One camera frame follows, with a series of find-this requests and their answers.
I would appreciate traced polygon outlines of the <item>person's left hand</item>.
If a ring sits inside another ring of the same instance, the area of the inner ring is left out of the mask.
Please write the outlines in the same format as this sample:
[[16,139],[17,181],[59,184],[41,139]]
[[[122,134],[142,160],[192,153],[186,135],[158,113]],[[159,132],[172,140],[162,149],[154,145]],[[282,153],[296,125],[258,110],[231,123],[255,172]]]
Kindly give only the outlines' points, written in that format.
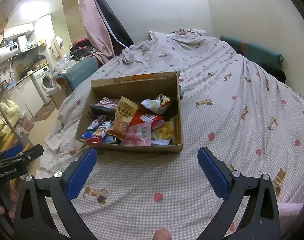
[[12,202],[12,207],[9,211],[6,211],[1,205],[0,205],[0,215],[8,215],[8,217],[11,219],[11,221],[14,221],[15,218],[15,212],[16,212],[16,206],[17,206],[17,199],[18,199],[18,192],[16,189],[14,189],[12,186],[10,186],[10,193],[9,193],[9,199]]

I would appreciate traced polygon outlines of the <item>person's right hand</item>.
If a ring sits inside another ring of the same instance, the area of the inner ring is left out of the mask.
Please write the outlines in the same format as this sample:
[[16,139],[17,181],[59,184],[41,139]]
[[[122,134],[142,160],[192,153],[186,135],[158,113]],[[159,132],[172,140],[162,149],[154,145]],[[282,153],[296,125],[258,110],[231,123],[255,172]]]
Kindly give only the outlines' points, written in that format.
[[172,240],[172,237],[167,229],[162,228],[155,232],[152,240]]

